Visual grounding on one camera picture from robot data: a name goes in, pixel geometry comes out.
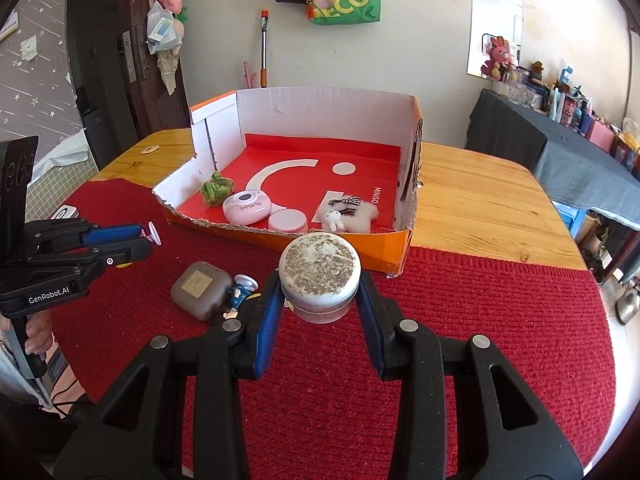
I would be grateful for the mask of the person's left hand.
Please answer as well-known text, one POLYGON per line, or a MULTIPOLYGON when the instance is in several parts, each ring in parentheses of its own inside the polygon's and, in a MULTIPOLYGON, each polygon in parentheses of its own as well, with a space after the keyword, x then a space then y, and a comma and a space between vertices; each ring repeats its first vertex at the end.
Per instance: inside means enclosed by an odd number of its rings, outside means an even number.
POLYGON ((51 311, 34 313, 26 324, 26 334, 25 353, 45 354, 53 344, 51 311))

